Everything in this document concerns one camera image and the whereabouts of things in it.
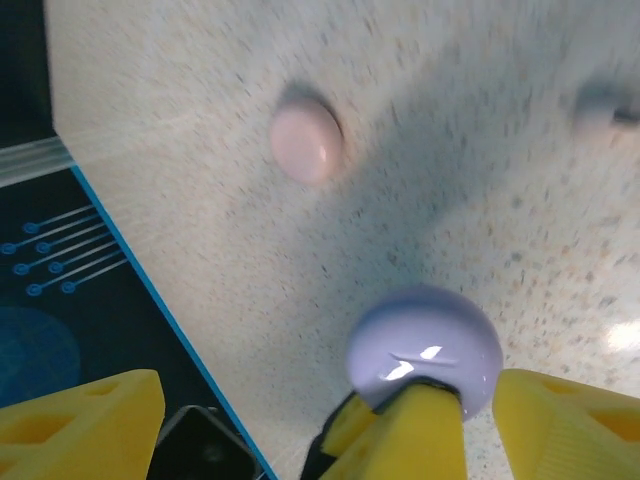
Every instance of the black object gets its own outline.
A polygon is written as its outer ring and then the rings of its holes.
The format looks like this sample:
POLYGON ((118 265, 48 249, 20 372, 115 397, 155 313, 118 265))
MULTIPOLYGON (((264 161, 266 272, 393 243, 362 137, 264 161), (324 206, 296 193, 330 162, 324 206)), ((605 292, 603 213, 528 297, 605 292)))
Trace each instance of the black object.
POLYGON ((55 136, 43 0, 0 0, 0 148, 55 136))
POLYGON ((629 127, 640 125, 640 111, 618 108, 613 112, 613 121, 629 127))
POLYGON ((160 432, 147 480, 254 480, 255 457, 206 408, 187 406, 160 432))

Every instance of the blue line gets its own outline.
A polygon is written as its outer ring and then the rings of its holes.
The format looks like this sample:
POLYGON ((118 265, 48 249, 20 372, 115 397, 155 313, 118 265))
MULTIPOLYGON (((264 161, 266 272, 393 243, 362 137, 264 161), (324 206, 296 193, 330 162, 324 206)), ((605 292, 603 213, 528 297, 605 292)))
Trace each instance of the blue line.
POLYGON ((213 379, 213 377, 209 373, 209 370, 207 370, 207 367, 202 362, 202 359, 196 353, 195 349, 193 348, 193 345, 191 345, 191 342, 189 342, 189 339, 180 328, 180 325, 178 325, 178 322, 176 322, 175 317, 171 314, 171 311, 162 300, 162 297, 160 296, 156 288, 153 286, 153 283, 151 283, 151 280, 145 273, 144 269, 142 268, 142 265, 140 265, 140 263, 136 259, 135 255, 129 248, 129 245, 127 245, 127 242, 124 240, 124 237, 122 236, 122 234, 120 233, 116 225, 113 223, 113 220, 111 220, 111 217, 102 206, 102 203, 100 203, 98 196, 91 188, 91 185, 89 185, 89 182, 87 181, 84 174, 82 173, 82 170, 77 165, 74 165, 73 167, 71 167, 71 171, 76 176, 76 179, 84 189, 85 193, 87 194, 91 202, 95 205, 96 210, 102 217, 102 221, 107 225, 107 227, 111 231, 111 234, 117 240, 118 244, 120 245, 120 248, 129 259, 129 263, 131 263, 131 266, 134 268, 134 270, 138 274, 138 277, 140 277, 140 280, 142 280, 142 283, 147 288, 147 291, 151 295, 151 298, 153 298, 153 300, 156 302, 156 305, 160 309, 160 312, 162 312, 164 317, 167 319, 167 322, 169 323, 171 328, 173 328, 173 331, 175 332, 178 339, 182 342, 182 345, 184 346, 185 350, 187 351, 187 353, 189 353, 189 355, 193 359, 193 362, 198 367, 198 370, 200 370, 200 374, 204 377, 204 379, 209 384, 209 388, 211 388, 215 396, 218 397, 218 401, 222 405, 222 408, 224 408, 224 410, 227 412, 227 414, 229 415, 229 418, 231 418, 231 421, 234 423, 234 425, 236 426, 236 428, 244 438, 245 442, 247 442, 247 445, 249 445, 249 448, 251 448, 251 450, 253 451, 254 455, 262 465, 262 468, 266 472, 267 476, 271 480, 277 480, 278 477, 276 477, 276 474, 271 468, 271 465, 269 465, 269 462, 267 462, 262 452, 258 449, 258 446, 253 441, 253 439, 249 435, 249 432, 240 421, 240 418, 231 407, 231 404, 227 400, 227 397, 224 396, 224 394, 222 393, 222 390, 220 390, 220 387, 218 386, 216 381, 213 379))
POLYGON ((77 260, 80 260, 81 258, 88 257, 89 255, 94 254, 96 252, 99 252, 100 250, 104 250, 105 248, 110 247, 114 243, 116 243, 115 240, 113 240, 113 241, 111 241, 109 243, 105 243, 103 245, 100 245, 99 247, 96 247, 96 248, 94 248, 92 250, 84 252, 84 253, 82 253, 80 255, 76 255, 75 257, 70 258, 69 260, 65 260, 64 262, 62 262, 62 264, 63 265, 69 265, 70 263, 73 263, 73 262, 75 262, 77 260))
POLYGON ((84 235, 87 232, 91 232, 96 228, 105 227, 105 226, 106 225, 104 223, 98 223, 97 225, 94 225, 92 227, 85 228, 84 230, 80 230, 79 232, 73 233, 71 235, 67 235, 66 237, 62 237, 61 239, 56 240, 55 242, 51 242, 49 243, 49 246, 53 247, 54 245, 58 245, 60 243, 66 242, 67 240, 71 240, 72 238, 76 238, 76 237, 79 237, 80 235, 84 235))
POLYGON ((44 227, 45 225, 49 225, 50 223, 57 222, 58 220, 62 220, 63 218, 71 217, 73 215, 76 215, 77 213, 85 212, 85 211, 87 211, 87 210, 89 210, 91 208, 93 208, 93 205, 87 205, 86 207, 77 208, 77 209, 72 210, 70 212, 63 213, 62 215, 58 215, 56 217, 51 217, 50 219, 45 220, 44 222, 36 223, 36 225, 38 227, 44 227))
POLYGON ((100 257, 97 260, 94 260, 93 262, 89 262, 84 264, 81 267, 76 268, 75 270, 71 270, 70 272, 65 273, 64 275, 60 275, 59 277, 53 278, 51 280, 49 280, 48 282, 45 283, 41 283, 40 286, 42 288, 47 288, 50 285, 53 285, 54 283, 58 283, 60 280, 64 280, 67 277, 70 277, 71 275, 74 275, 78 272, 81 272, 83 270, 86 270, 87 268, 93 267, 94 265, 100 263, 100 262, 104 262, 106 259, 111 258, 115 255, 118 255, 119 253, 122 253, 120 250, 118 250, 117 252, 113 252, 110 253, 109 255, 105 255, 104 257, 100 257))
POLYGON ((27 245, 28 243, 35 242, 36 240, 40 240, 41 238, 48 237, 49 235, 53 235, 54 233, 62 232, 63 230, 68 230, 71 227, 75 227, 76 225, 80 225, 81 223, 88 222, 89 220, 93 220, 97 218, 99 215, 89 215, 88 217, 81 218, 80 220, 76 220, 75 222, 67 223, 58 228, 54 228, 53 230, 49 230, 48 232, 41 233, 40 235, 36 235, 35 237, 31 237, 27 240, 23 240, 20 243, 16 243, 16 247, 22 247, 23 245, 27 245))
POLYGON ((80 280, 76 280, 75 282, 73 282, 73 284, 74 285, 80 285, 81 283, 87 282, 87 281, 91 280, 92 278, 99 277, 103 273, 107 273, 109 270, 113 270, 114 268, 119 267, 120 265, 122 265, 124 263, 127 263, 127 259, 126 258, 123 258, 119 262, 112 263, 111 265, 108 265, 108 266, 98 270, 97 272, 93 272, 91 275, 87 275, 86 277, 81 278, 80 280))
POLYGON ((75 245, 71 245, 70 247, 65 248, 64 250, 60 250, 59 252, 56 252, 53 255, 48 255, 46 257, 41 258, 40 260, 36 260, 35 262, 31 262, 31 263, 29 263, 27 265, 29 266, 29 268, 35 267, 36 265, 40 265, 41 263, 44 263, 47 260, 51 260, 52 258, 59 257, 60 255, 64 255, 65 253, 72 252, 73 250, 76 250, 76 249, 78 249, 80 247, 84 247, 85 245, 87 245, 87 244, 89 244, 91 242, 95 242, 96 240, 100 240, 101 238, 104 238, 104 237, 106 237, 108 235, 109 235, 109 232, 102 233, 100 235, 96 235, 95 237, 91 237, 88 240, 84 240, 83 242, 76 243, 75 245))

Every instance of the white speckled surface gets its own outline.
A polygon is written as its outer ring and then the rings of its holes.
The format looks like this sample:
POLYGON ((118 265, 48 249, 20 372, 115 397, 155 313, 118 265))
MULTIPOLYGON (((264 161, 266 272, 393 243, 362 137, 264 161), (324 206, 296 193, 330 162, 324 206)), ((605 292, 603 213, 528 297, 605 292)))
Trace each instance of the white speckled surface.
MULTIPOLYGON (((507 366, 640 396, 640 134, 567 123, 591 75, 640 79, 637 0, 47 3, 57 130, 280 478, 358 314, 418 281, 507 366), (288 83, 342 122, 324 188, 270 158, 288 83)), ((510 478, 489 411, 465 433, 510 478)))

